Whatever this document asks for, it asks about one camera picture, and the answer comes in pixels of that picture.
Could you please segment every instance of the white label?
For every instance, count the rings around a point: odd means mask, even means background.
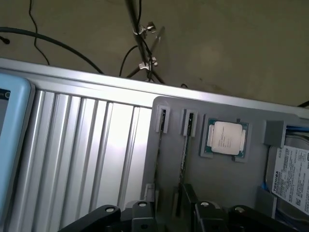
[[[272,192],[309,215],[309,151],[278,148]]]

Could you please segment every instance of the gray floor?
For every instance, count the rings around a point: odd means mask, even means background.
[[[0,25],[34,30],[28,4],[1,1]],[[166,27],[155,56],[168,85],[186,83],[192,89],[289,105],[309,100],[309,1],[143,0],[142,6],[142,24]],[[74,47],[108,75],[118,75],[123,56],[135,45],[124,0],[34,0],[33,15],[40,33]],[[4,36],[11,44],[0,43],[1,57],[44,64],[33,38]],[[70,52],[38,44],[53,66],[94,72]],[[124,75],[139,62],[134,51]]]

